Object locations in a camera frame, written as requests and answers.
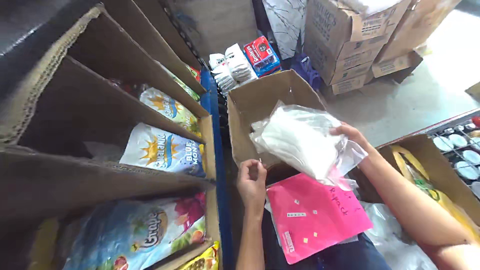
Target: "pink sign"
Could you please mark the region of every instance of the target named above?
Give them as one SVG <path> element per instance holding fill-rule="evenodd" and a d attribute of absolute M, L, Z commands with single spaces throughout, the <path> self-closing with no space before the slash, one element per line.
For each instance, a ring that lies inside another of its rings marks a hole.
<path fill-rule="evenodd" d="M 373 227 L 352 191 L 303 173 L 271 185 L 267 195 L 289 264 Z"/>

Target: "concrete floor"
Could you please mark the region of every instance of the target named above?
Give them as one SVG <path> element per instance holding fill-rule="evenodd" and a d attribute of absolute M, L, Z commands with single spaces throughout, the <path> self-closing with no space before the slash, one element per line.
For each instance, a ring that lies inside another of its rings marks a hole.
<path fill-rule="evenodd" d="M 428 39 L 432 54 L 402 84 L 379 78 L 336 96 L 327 109 L 376 147 L 480 108 L 465 93 L 480 82 L 478 29 L 480 7 L 462 1 Z"/>

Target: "forearm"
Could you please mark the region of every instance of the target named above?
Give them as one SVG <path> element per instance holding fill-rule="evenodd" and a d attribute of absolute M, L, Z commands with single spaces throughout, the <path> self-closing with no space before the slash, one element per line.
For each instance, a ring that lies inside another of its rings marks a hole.
<path fill-rule="evenodd" d="M 237 270 L 264 270 L 264 245 L 262 242 L 262 213 L 245 210 Z"/>
<path fill-rule="evenodd" d="M 438 203 L 395 170 L 370 144 L 360 164 L 398 222 L 419 244 L 429 248 L 471 243 L 462 225 Z"/>

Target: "blue metal shelf frame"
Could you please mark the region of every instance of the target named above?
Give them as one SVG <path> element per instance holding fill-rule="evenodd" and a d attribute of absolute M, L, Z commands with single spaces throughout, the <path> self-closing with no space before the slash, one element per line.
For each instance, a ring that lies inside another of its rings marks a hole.
<path fill-rule="evenodd" d="M 213 136 L 216 159 L 216 199 L 218 204 L 218 219 L 220 237 L 222 240 L 223 269 L 234 269 L 233 240 L 231 227 L 230 202 L 228 199 L 227 176 L 223 161 L 222 138 L 220 136 L 220 120 L 218 113 L 217 85 L 210 72 L 203 67 L 200 83 L 207 91 L 200 98 L 201 105 L 212 115 Z"/>

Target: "dark blue pants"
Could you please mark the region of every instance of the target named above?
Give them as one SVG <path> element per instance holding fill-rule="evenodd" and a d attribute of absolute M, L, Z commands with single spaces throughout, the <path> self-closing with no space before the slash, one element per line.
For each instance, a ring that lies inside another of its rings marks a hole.
<path fill-rule="evenodd" d="M 278 245 L 268 211 L 264 211 L 262 237 L 267 270 L 390 270 L 364 233 L 358 235 L 356 242 L 331 246 L 293 265 L 287 263 Z"/>

